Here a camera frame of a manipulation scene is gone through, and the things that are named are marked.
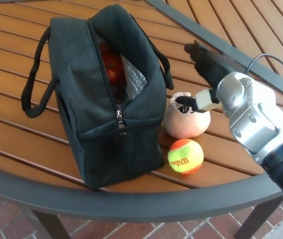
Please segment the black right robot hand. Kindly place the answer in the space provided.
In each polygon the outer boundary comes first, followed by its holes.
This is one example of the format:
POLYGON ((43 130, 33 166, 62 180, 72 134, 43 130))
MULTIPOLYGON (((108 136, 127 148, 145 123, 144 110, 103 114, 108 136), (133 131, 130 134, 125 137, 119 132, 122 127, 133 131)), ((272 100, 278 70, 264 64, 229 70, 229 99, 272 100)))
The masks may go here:
POLYGON ((230 56, 210 50, 197 41, 185 44, 184 51, 190 55, 197 73, 211 88, 198 92, 194 97, 178 96, 175 102, 200 113, 219 107, 220 100, 216 95, 219 83, 232 72, 243 73, 245 68, 230 56))

